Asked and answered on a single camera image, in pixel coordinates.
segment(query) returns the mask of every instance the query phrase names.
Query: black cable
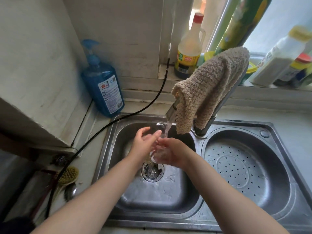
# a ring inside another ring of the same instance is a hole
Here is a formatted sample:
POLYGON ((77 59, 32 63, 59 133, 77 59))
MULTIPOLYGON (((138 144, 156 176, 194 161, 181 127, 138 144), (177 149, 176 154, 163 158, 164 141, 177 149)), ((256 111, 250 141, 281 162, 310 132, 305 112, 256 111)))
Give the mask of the black cable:
POLYGON ((165 83, 166 83, 166 79, 167 79, 167 75, 168 75, 168 68, 169 68, 169 58, 168 58, 168 61, 167 61, 167 68, 166 68, 166 74, 165 74, 165 78, 163 80, 163 84, 158 92, 158 94, 156 95, 156 97, 153 99, 153 101, 151 101, 146 107, 142 108, 141 110, 135 112, 135 113, 131 113, 129 115, 125 115, 121 118, 118 118, 110 123, 108 123, 106 126, 104 126, 101 130, 99 130, 94 136, 92 136, 78 151, 77 153, 75 153, 71 159, 66 163, 66 165, 63 167, 63 169, 60 171, 60 173, 58 174, 53 186, 52 186, 52 189, 51 189, 51 193, 50 193, 50 196, 49 196, 49 201, 48 201, 48 205, 47 205, 47 209, 46 209, 46 219, 49 217, 49 212, 50 212, 50 209, 51 209, 51 205, 52 205, 52 198, 53 198, 53 195, 55 193, 55 190, 56 190, 56 187, 57 187, 57 183, 58 181, 60 180, 61 176, 63 175, 63 173, 65 172, 65 170, 68 168, 68 166, 71 164, 71 162, 77 157, 77 155, 95 138, 97 137, 103 130, 105 130, 107 127, 109 127, 110 125, 114 124, 115 122, 118 122, 122 119, 126 119, 128 117, 131 117, 131 116, 134 116, 136 114, 139 114, 140 112, 144 111, 145 109, 147 109, 150 105, 152 105, 156 99, 158 98, 158 96, 161 94, 162 92, 162 89, 163 87, 165 86, 165 83))

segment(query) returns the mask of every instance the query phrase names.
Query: white countertop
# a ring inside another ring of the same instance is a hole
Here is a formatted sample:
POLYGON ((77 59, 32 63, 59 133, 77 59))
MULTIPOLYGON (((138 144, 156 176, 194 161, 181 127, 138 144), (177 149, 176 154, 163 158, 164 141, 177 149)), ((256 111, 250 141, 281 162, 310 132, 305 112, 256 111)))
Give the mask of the white countertop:
MULTIPOLYGON (((136 112, 148 103, 129 102, 125 103, 122 112, 136 112)), ((164 115, 169 109, 168 104, 153 104, 143 113, 164 115)), ((232 119, 245 121, 271 122, 274 124, 283 144, 293 158, 295 164, 299 168, 308 187, 312 190, 312 114, 300 112, 287 112, 280 110, 266 110, 258 108, 241 108, 234 106, 224 106, 217 114, 217 119, 232 119)), ((106 118, 98 114, 93 125, 92 132, 89 137, 99 131, 102 127, 110 122, 110 118, 106 118)), ((103 141, 106 136, 106 130, 98 135, 83 151, 82 156, 73 161, 73 165, 79 169, 79 177, 77 181, 78 192, 82 192, 91 185, 94 171, 98 162, 98 158, 102 149, 103 141)), ((59 208, 60 202, 53 207, 59 208)), ((104 227, 100 233, 126 234, 149 232, 155 234, 165 233, 185 233, 186 231, 171 230, 143 230, 133 228, 108 228, 104 227)))

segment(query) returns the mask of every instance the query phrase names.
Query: beige towel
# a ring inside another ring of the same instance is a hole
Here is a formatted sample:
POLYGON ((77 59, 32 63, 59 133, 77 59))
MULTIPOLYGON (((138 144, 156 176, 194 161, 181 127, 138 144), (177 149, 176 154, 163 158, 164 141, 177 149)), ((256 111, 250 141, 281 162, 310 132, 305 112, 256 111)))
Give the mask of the beige towel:
POLYGON ((196 127, 203 129, 215 107, 232 88, 249 62, 244 47, 231 48, 201 65, 190 78, 174 85, 172 94, 180 97, 177 105, 177 133, 191 130, 197 115, 196 127))

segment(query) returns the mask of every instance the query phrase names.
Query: hand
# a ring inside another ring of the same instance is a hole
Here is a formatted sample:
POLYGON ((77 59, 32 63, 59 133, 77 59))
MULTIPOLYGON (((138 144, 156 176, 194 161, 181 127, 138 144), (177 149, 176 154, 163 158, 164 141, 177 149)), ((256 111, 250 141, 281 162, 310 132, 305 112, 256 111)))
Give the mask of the hand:
POLYGON ((133 144, 127 157, 132 158, 138 163, 138 167, 142 165, 146 156, 154 149, 157 139, 161 135, 161 130, 156 131, 153 135, 148 134, 142 136, 144 132, 148 131, 150 127, 144 127, 138 130, 133 140, 133 144))
POLYGON ((181 140, 174 138, 158 138, 157 145, 155 146, 156 151, 165 147, 169 148, 164 156, 154 156, 154 160, 157 163, 168 164, 182 170, 186 170, 190 158, 193 154, 196 154, 192 149, 185 145, 181 140))

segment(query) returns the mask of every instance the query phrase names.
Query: stainless steel sink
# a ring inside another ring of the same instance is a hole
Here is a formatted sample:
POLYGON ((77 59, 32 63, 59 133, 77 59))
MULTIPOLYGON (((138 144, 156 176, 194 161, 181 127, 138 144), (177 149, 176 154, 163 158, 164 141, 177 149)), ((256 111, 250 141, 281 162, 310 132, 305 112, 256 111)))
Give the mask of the stainless steel sink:
MULTIPOLYGON (((127 156, 139 128, 150 126, 152 133, 164 123, 165 117, 144 114, 115 123, 93 182, 127 156)), ((183 141, 289 232, 312 233, 311 192, 271 123, 216 120, 203 137, 178 135, 173 125, 168 137, 183 141)), ((220 231, 187 175, 169 165, 142 164, 106 225, 220 231)))

